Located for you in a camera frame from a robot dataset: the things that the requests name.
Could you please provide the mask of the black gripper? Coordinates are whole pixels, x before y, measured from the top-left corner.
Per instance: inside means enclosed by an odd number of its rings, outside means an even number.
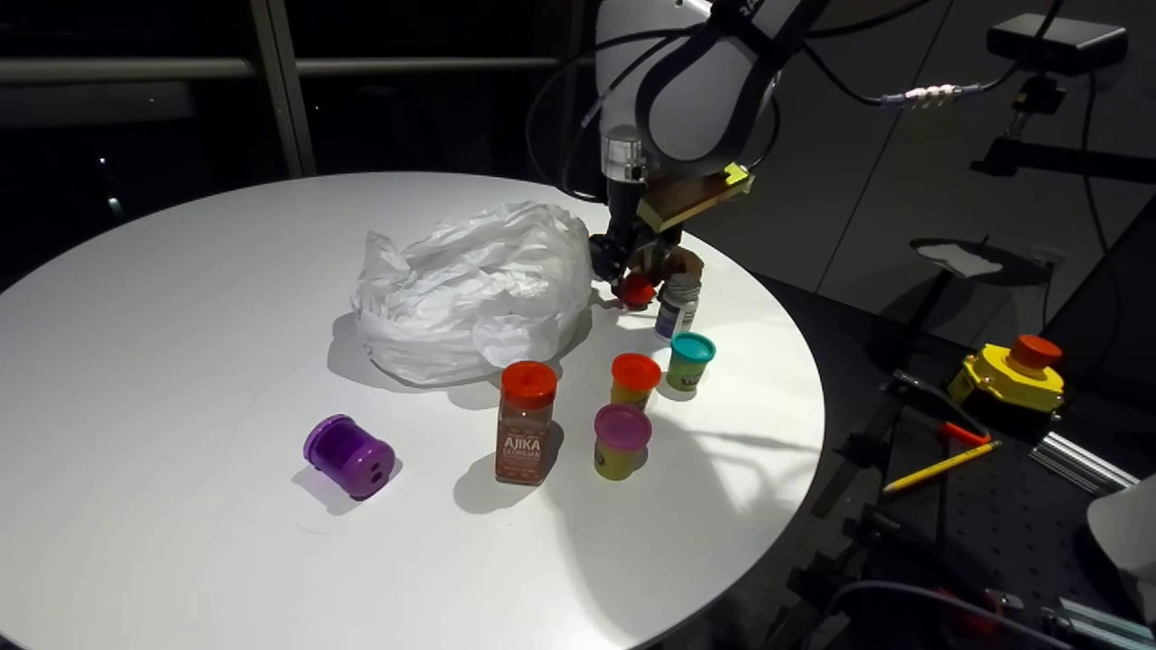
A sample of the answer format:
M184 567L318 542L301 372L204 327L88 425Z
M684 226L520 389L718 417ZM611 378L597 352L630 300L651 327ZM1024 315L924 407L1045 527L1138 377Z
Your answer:
M638 215L638 183L608 183L611 223L590 240L590 262L602 283L621 283L638 272L648 283L665 278L665 258L680 246L684 230L654 230Z

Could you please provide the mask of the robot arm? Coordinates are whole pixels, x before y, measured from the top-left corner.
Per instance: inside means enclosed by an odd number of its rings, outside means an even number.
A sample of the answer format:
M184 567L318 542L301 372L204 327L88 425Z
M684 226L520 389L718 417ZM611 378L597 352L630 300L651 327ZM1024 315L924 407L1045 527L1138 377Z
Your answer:
M680 230L754 179L754 126L830 0L602 0L597 106L602 283L665 273Z

